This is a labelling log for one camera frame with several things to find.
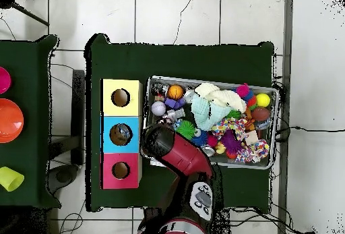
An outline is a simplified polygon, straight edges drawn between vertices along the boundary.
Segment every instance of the yellow-green cup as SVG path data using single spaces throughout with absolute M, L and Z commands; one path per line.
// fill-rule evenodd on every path
M 7 167 L 0 168 L 0 185 L 8 192 L 17 189 L 23 182 L 24 176 Z

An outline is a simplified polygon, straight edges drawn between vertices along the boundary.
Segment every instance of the green table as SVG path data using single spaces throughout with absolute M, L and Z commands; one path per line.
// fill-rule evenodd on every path
M 193 45 L 158 46 L 110 44 L 95 34 L 86 45 L 86 204 L 100 207 L 156 207 L 168 191 L 175 174 L 143 160 L 143 176 L 137 189 L 100 188 L 100 79 L 139 80 L 143 85 L 153 75 L 270 87 L 272 55 L 270 42 L 258 46 Z M 222 168 L 224 205 L 257 206 L 268 211 L 269 170 Z
M 24 115 L 24 128 L 12 142 L 0 144 L 0 166 L 7 166 L 25 180 L 13 192 L 0 186 L 0 206 L 60 207 L 46 189 L 49 154 L 49 54 L 57 37 L 36 42 L 0 41 L 0 66 L 12 78 L 11 88 L 0 98 L 15 102 Z

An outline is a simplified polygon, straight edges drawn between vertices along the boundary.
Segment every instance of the pink box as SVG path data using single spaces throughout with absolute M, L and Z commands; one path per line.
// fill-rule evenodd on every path
M 142 157 L 139 153 L 103 154 L 103 189 L 131 189 L 138 188 L 142 177 Z M 123 179 L 114 176 L 114 165 L 123 162 L 129 172 Z

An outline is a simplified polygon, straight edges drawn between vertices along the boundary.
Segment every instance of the brown ball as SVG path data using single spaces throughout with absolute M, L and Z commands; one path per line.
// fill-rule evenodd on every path
M 270 110 L 265 107 L 256 107 L 251 114 L 256 121 L 265 121 L 270 115 Z
M 183 96 L 183 88 L 179 85 L 172 85 L 168 89 L 168 97 L 174 100 L 179 100 Z

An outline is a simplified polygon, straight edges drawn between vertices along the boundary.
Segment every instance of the orange plate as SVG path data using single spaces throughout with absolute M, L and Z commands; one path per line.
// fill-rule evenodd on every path
M 16 139 L 23 130 L 22 110 L 13 101 L 0 98 L 0 143 Z

